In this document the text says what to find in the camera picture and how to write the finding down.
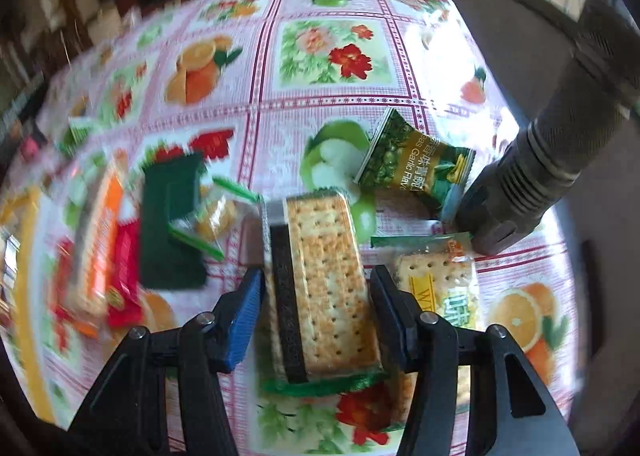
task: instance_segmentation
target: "cracker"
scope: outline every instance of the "cracker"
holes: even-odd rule
[[[347,201],[286,203],[300,337],[309,380],[380,369],[378,338]],[[273,283],[267,284],[276,372],[284,375]]]
[[[450,292],[465,293],[468,299],[469,324],[465,327],[479,327],[476,321],[476,310],[478,309],[477,297],[468,291],[474,277],[473,261],[451,261],[448,252],[430,252],[420,254],[408,254],[399,256],[396,259],[396,285],[400,290],[414,294],[418,304],[424,306],[430,298],[420,294],[424,288],[416,288],[415,278],[431,277],[433,283],[433,303],[432,311],[444,316],[444,300]],[[406,423],[411,407],[411,401],[415,390],[415,377],[413,375],[399,374],[392,379],[396,400],[392,410],[394,422]],[[468,402],[471,389],[471,372],[468,367],[458,369],[458,399],[457,404],[461,406]]]

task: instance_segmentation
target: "floor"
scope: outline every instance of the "floor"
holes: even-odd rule
[[[534,118],[552,96],[572,43],[513,0],[453,0],[510,105]],[[640,390],[640,134],[629,122],[582,173],[563,200],[578,244],[593,247],[602,310],[602,347],[586,372],[572,411],[584,454],[604,454]]]

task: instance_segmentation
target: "green apple print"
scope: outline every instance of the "green apple print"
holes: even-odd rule
[[[376,232],[375,194],[353,181],[367,149],[369,139],[357,122],[334,120],[308,139],[300,163],[307,190],[337,187],[346,191],[359,243],[367,243]]]

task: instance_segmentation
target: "cracker package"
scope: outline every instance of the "cracker package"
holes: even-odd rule
[[[423,311],[434,311],[453,326],[484,330],[478,275],[468,233],[443,236],[373,237],[371,246],[400,290],[409,292]],[[414,396],[416,374],[389,368],[394,408],[392,423],[404,425]],[[471,373],[458,369],[458,407],[468,403]]]
[[[97,338],[108,312],[107,290],[111,279],[116,219],[127,172],[127,155],[118,150],[100,168],[88,188],[80,214],[73,256],[72,276],[65,307],[80,333]]]
[[[262,226],[276,378],[306,384],[379,373],[369,290],[345,195],[323,190],[264,204]]]
[[[217,261],[225,259],[220,243],[229,231],[252,214],[257,217],[260,196],[227,178],[214,176],[204,187],[202,201],[187,216],[169,223],[169,233]]]
[[[354,181],[415,195],[445,223],[453,221],[476,152],[454,147],[412,128],[388,108]]]

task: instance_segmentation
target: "table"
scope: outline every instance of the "table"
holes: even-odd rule
[[[217,50],[213,58],[207,55],[211,43]],[[42,295],[54,270],[56,245],[73,237],[86,179],[117,149],[129,158],[129,188],[139,179],[142,163],[193,149],[204,152],[208,174],[229,176],[267,198],[299,194],[328,180],[341,184],[350,191],[362,259],[370,270],[377,261],[367,246],[372,234],[444,229],[413,198],[360,191],[350,182],[386,107],[398,109],[423,132],[473,147],[469,183],[500,157],[518,130],[451,0],[194,0],[97,46],[51,84],[38,121],[46,134],[62,134],[68,112],[82,96],[98,129],[49,189],[53,210],[43,218],[46,233],[34,250],[41,257],[33,261],[33,280],[44,286]],[[313,169],[322,159],[312,156],[326,140],[335,140],[334,150],[351,162],[339,169],[331,165],[329,174],[320,170],[323,177]],[[38,183],[57,162],[52,149],[35,165],[16,160],[5,191]],[[132,190],[119,219],[135,218],[137,203]],[[251,225],[233,232],[226,261],[207,262],[202,290],[146,293],[145,323],[151,329],[175,327],[211,309],[223,292],[238,285],[246,266],[260,262],[259,238]],[[507,327],[531,326],[527,356],[567,416],[579,382],[578,317],[572,269],[554,211],[517,245],[497,256],[477,257],[476,267],[485,315],[500,313]],[[518,300],[528,303],[527,311],[511,316],[510,305]],[[70,423],[114,345],[113,339],[92,341],[65,328],[64,349],[47,314],[36,336],[45,399],[61,426]],[[400,431],[374,432],[359,420],[358,413],[376,410],[386,399],[384,392],[304,400],[264,392],[258,385],[269,355],[263,337],[259,327],[244,363],[232,375],[221,375],[241,455],[396,451]],[[19,376],[24,369],[13,360]],[[167,389],[170,442],[181,448],[174,380]],[[452,454],[465,450],[467,409],[460,404]]]

